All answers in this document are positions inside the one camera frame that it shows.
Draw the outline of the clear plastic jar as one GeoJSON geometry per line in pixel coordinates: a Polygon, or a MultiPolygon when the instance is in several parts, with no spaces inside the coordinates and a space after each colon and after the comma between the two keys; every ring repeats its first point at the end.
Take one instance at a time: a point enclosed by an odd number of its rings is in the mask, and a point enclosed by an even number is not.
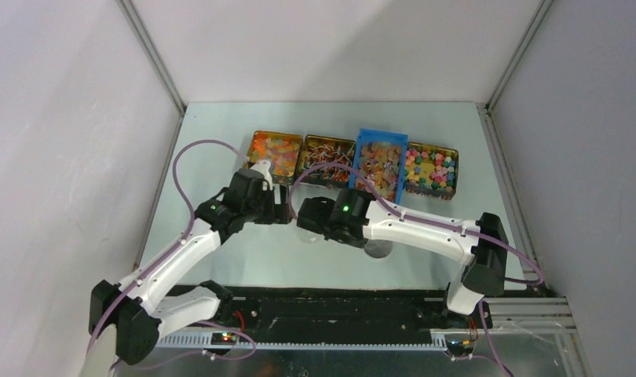
{"type": "Polygon", "coordinates": [[[323,240],[320,234],[301,228],[295,229],[295,235],[301,242],[306,244],[315,244],[323,240]]]}

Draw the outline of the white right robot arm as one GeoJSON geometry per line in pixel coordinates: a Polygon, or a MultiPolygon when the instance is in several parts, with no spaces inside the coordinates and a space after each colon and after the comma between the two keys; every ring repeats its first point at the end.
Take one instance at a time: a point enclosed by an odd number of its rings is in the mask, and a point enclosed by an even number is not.
{"type": "Polygon", "coordinates": [[[356,248],[370,241],[389,241],[458,262],[460,270],[448,285],[441,308],[443,321],[451,328],[469,323],[481,299],[505,291],[508,239],[495,214],[484,212],[477,220],[446,218],[344,188],[336,199],[305,199],[297,225],[356,248]]]}

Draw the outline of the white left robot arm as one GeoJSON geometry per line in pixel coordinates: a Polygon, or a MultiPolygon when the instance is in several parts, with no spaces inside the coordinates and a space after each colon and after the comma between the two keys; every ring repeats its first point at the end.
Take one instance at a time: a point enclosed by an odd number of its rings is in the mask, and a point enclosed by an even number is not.
{"type": "Polygon", "coordinates": [[[118,283],[99,282],[91,291],[89,333],[99,336],[114,325],[115,355],[125,364],[143,361],[159,340],[201,320],[224,327],[233,317],[226,301],[230,291],[212,280],[190,292],[170,297],[170,290],[198,262],[216,251],[246,223],[271,225],[279,222],[271,162],[262,160],[233,174],[229,186],[201,203],[189,229],[167,251],[118,283]]]}

